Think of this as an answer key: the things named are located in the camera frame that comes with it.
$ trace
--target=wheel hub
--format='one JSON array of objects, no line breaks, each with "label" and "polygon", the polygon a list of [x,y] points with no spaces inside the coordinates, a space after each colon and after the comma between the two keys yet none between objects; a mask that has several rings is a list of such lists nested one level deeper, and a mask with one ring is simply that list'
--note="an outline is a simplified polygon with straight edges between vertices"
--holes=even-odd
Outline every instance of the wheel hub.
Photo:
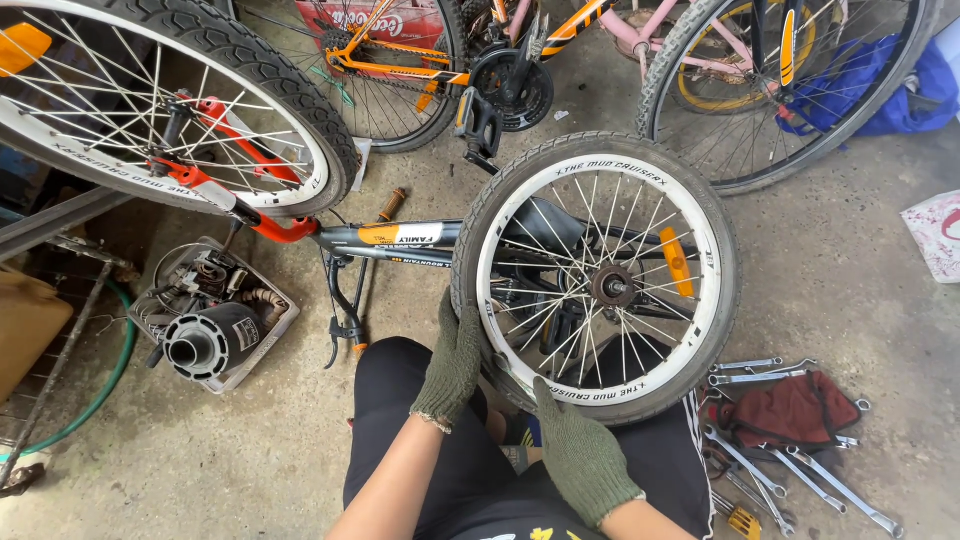
[{"label": "wheel hub", "polygon": [[605,266],[590,278],[590,293],[605,307],[629,306],[636,298],[634,277],[623,266]]}]

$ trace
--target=red cloth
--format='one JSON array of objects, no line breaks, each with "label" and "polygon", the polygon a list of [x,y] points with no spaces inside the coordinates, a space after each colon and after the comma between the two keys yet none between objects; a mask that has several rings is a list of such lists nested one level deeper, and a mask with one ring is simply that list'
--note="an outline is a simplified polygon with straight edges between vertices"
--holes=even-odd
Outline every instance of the red cloth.
[{"label": "red cloth", "polygon": [[833,446],[837,431],[860,420],[860,409],[823,372],[788,377],[724,405],[719,425],[744,447],[769,443],[802,449]]}]

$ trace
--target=red coca-cola crate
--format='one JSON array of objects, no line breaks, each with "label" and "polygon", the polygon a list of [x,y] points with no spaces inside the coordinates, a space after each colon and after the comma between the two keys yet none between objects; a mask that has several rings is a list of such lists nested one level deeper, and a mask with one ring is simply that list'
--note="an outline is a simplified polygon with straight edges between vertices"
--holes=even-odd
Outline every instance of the red coca-cola crate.
[{"label": "red coca-cola crate", "polygon": [[[318,19],[326,24],[340,28],[356,28],[370,18],[370,13],[379,4],[378,0],[350,0],[344,13],[343,0],[329,2],[318,0],[297,0],[297,8],[303,22],[317,34],[324,31],[317,24]],[[395,0],[393,5],[377,19],[370,31],[370,37],[389,43],[400,43],[411,47],[433,49],[444,33],[444,22],[436,4],[430,0]],[[317,48],[323,51],[318,39]]]}]

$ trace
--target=metal rod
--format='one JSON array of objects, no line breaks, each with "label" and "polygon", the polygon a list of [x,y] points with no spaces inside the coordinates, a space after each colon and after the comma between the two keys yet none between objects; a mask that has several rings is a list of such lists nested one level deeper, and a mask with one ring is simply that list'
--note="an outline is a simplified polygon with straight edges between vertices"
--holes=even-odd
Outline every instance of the metal rod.
[{"label": "metal rod", "polygon": [[73,354],[73,348],[77,345],[77,341],[80,339],[81,333],[84,332],[86,321],[90,318],[90,312],[93,311],[93,306],[97,303],[97,299],[100,297],[100,292],[104,290],[104,284],[107,282],[107,278],[112,270],[113,265],[107,263],[104,264],[103,270],[100,271],[100,276],[97,278],[97,282],[93,285],[93,290],[90,291],[90,296],[87,297],[84,308],[80,311],[80,315],[77,317],[77,322],[73,325],[73,330],[67,337],[66,344],[63,345],[63,350],[60,352],[60,356],[57,358],[57,363],[54,364],[54,369],[50,371],[47,382],[43,384],[43,389],[40,390],[40,394],[36,397],[34,409],[30,411],[30,416],[27,417],[26,426],[23,427],[23,429],[20,431],[20,434],[17,436],[16,444],[13,445],[13,449],[7,456],[7,461],[3,465],[3,470],[0,470],[0,486],[7,485],[7,480],[10,479],[10,474],[13,472],[13,467],[16,465],[16,460],[20,458],[20,454],[27,446],[27,440],[34,432],[36,421],[39,420],[40,411],[43,409],[43,405],[47,401],[47,396],[50,395],[50,391],[57,384],[57,379],[60,377],[60,371],[63,370],[63,366],[66,365],[70,355]]}]

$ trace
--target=gloved hand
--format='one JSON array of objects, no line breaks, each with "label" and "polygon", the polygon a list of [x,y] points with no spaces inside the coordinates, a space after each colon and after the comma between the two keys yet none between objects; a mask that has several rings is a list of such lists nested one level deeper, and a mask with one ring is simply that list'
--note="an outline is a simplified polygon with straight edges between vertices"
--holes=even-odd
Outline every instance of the gloved hand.
[{"label": "gloved hand", "polygon": [[464,306],[461,318],[453,312],[450,289],[440,301],[440,337],[433,350],[426,381],[410,414],[417,414],[450,433],[453,422],[473,395],[480,375],[480,310]]},{"label": "gloved hand", "polygon": [[627,476],[627,458],[610,430],[584,418],[572,405],[560,410],[541,377],[534,380],[534,394],[543,464],[584,523],[600,528],[600,522],[621,504],[646,500],[646,493]]}]

